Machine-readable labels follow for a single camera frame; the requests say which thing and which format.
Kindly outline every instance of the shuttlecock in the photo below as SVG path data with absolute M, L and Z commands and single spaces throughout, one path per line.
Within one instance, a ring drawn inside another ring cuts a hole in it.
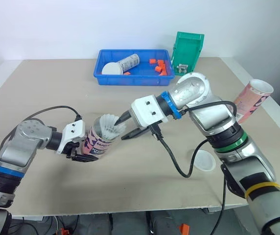
M 113 140 L 125 131 L 126 129 L 125 123 L 121 123 L 115 126 L 115 123 L 118 120 L 118 118 L 119 117 L 113 114 L 104 114 L 101 116 L 100 127 L 101 127 L 102 139 L 108 141 Z

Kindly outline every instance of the can lid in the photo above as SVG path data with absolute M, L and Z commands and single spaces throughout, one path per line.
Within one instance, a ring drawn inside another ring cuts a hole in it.
M 102 74 L 122 75 L 122 73 L 122 67 L 116 62 L 109 62 L 102 69 Z
M 211 171 L 216 167 L 213 155 L 205 150 L 198 150 L 193 165 L 202 171 Z

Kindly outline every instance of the green plastic bin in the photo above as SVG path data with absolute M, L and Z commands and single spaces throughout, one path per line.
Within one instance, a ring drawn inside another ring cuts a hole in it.
M 202 50 L 203 40 L 204 34 L 177 32 L 171 56 L 176 75 L 182 76 L 194 70 Z

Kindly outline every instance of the blue plastic tray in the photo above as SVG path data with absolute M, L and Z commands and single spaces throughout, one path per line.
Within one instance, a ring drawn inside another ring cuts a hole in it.
M 132 54 L 137 54 L 140 64 L 128 70 L 131 75 L 106 75 L 101 74 L 105 64 L 117 62 Z M 167 75 L 159 76 L 154 70 L 157 64 L 149 64 L 149 59 L 164 60 Z M 99 85 L 120 86 L 168 86 L 175 73 L 171 66 L 167 50 L 100 50 L 93 72 Z

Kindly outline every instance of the blue ring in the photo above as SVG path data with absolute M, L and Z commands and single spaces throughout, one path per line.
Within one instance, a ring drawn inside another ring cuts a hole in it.
M 168 92 L 162 92 L 161 97 L 166 101 L 170 109 L 173 111 L 174 116 L 176 119 L 181 119 L 182 115 L 178 112 L 176 109 L 176 106 L 174 103 L 170 100 Z
M 2 166 L 0 166 L 0 172 L 8 174 L 8 175 L 17 176 L 20 178 L 24 177 L 24 173 L 21 173 L 21 172 L 15 171 L 15 170 L 11 170 L 11 169 L 8 169 L 8 168 L 2 167 Z

